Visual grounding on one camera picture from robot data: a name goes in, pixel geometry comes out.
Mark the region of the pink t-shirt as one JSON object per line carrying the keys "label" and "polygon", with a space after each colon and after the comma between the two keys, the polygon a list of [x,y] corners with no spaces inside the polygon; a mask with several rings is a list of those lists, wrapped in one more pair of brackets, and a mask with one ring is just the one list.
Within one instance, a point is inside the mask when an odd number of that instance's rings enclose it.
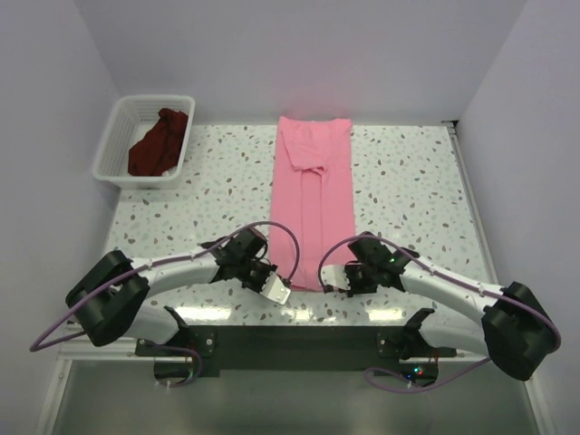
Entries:
{"label": "pink t-shirt", "polygon": [[324,254],[355,233],[352,121],[279,119],[275,140],[270,219],[288,227],[269,234],[269,260],[297,291],[320,291],[317,268]]}

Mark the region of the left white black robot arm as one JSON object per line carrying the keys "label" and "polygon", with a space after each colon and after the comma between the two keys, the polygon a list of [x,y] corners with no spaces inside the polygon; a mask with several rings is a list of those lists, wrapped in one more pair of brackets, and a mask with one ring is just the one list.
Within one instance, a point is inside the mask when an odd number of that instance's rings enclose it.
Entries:
{"label": "left white black robot arm", "polygon": [[236,280],[283,305],[291,290],[277,267],[259,258],[266,247],[265,236],[244,228],[172,256],[130,259],[112,250],[69,292],[65,303],[75,310],[73,316],[96,347],[126,336],[149,340],[165,354],[178,355],[188,344],[184,322],[174,310],[145,305],[145,299],[187,285]]}

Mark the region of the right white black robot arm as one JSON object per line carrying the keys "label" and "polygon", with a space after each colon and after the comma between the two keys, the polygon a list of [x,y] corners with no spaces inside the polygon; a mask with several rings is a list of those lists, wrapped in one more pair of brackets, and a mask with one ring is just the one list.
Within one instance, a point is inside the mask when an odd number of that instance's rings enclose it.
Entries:
{"label": "right white black robot arm", "polygon": [[494,285],[452,273],[409,249],[369,232],[346,239],[356,263],[349,285],[374,284],[419,295],[469,319],[477,332],[457,326],[418,324],[403,337],[406,350],[425,355],[448,347],[481,355],[503,373],[529,380],[541,362],[559,350],[562,337],[532,290],[519,282]]}

